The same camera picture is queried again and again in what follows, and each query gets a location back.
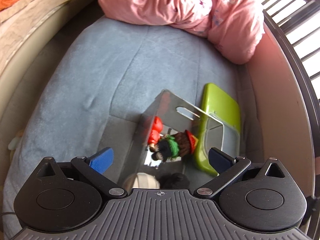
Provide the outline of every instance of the black cable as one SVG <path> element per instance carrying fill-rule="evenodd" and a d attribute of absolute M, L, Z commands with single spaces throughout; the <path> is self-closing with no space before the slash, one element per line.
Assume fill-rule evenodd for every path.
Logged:
<path fill-rule="evenodd" d="M 15 215 L 14 212 L 4 212 L 4 213 L 0 213 L 0 217 L 4 216 L 4 215 Z"/>

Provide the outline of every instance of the pink fabric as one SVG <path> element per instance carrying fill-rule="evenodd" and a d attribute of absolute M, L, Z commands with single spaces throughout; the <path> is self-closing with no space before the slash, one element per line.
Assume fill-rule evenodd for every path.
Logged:
<path fill-rule="evenodd" d="M 252 57 L 263 31 L 256 0 L 99 0 L 109 18 L 147 25 L 171 25 L 207 37 L 227 59 L 243 64 Z"/>

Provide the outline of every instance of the red toy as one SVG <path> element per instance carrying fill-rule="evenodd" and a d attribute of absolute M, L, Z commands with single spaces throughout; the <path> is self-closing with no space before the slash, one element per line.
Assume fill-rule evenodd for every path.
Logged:
<path fill-rule="evenodd" d="M 163 129 L 162 121 L 158 116 L 156 116 L 154 121 L 153 121 L 152 129 L 156 130 L 158 132 L 161 132 L 162 129 Z"/>
<path fill-rule="evenodd" d="M 149 135 L 148 144 L 156 144 L 160 140 L 160 133 L 156 130 L 151 130 Z"/>
<path fill-rule="evenodd" d="M 148 145 L 150 147 L 150 150 L 154 149 L 154 145 L 158 143 L 160 140 L 160 133 L 163 129 L 162 120 L 155 116 L 155 119 L 153 120 L 152 124 L 152 130 L 150 132 L 149 138 L 148 138 Z"/>

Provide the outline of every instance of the plush toy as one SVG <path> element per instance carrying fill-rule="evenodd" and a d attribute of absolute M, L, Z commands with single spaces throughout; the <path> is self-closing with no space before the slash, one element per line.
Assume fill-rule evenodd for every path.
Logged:
<path fill-rule="evenodd" d="M 155 144 L 158 143 L 158 141 L 160 140 L 160 133 L 162 129 L 162 120 L 160 119 L 160 117 L 155 116 L 152 124 L 152 130 L 148 138 L 148 145 L 151 151 L 154 151 Z"/>
<path fill-rule="evenodd" d="M 8 145 L 8 149 L 11 151 L 10 152 L 10 163 L 12 162 L 13 155 L 16 152 L 16 148 L 18 147 L 19 142 L 21 141 L 23 132 L 24 132 L 24 130 L 20 130 L 17 133 L 17 135 L 15 136 L 15 138 L 13 138 Z"/>
<path fill-rule="evenodd" d="M 160 189 L 188 189 L 190 181 L 182 173 L 166 174 L 159 178 Z"/>
<path fill-rule="evenodd" d="M 153 160 L 166 162 L 168 158 L 183 157 L 192 154 L 196 148 L 198 139 L 188 130 L 173 135 L 166 134 L 152 149 Z"/>

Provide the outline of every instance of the knitted doll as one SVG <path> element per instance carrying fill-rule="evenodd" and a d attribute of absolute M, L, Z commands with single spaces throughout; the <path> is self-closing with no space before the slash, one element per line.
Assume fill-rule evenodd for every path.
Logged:
<path fill-rule="evenodd" d="M 148 145 L 151 150 L 154 149 L 155 144 L 160 140 L 160 133 L 162 129 L 163 129 L 162 120 L 160 119 L 160 117 L 155 116 L 153 120 L 152 128 L 151 128 L 151 132 L 148 138 Z"/>
<path fill-rule="evenodd" d="M 183 157 L 192 154 L 196 148 L 198 139 L 191 132 L 185 130 L 173 135 L 166 134 L 153 147 L 153 160 L 166 162 L 168 158 Z"/>

